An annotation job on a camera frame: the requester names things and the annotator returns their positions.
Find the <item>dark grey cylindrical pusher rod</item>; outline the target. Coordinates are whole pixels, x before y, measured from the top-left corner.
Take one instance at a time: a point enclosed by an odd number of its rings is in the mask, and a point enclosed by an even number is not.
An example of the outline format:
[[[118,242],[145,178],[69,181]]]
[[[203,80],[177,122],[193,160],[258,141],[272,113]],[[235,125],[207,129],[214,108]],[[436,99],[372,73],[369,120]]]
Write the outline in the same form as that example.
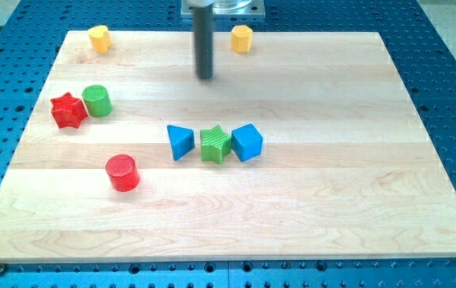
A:
[[[213,4],[193,9],[193,28],[196,75],[210,79],[214,75]]]

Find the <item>silver robot flange mount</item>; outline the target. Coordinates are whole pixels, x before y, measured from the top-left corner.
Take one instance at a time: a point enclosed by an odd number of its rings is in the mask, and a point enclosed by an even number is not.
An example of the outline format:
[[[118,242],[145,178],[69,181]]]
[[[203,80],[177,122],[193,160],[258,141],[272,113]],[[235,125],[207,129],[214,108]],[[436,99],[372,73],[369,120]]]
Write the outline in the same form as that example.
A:
[[[181,0],[180,12],[192,18],[194,8],[212,6],[216,18],[264,18],[264,0]]]

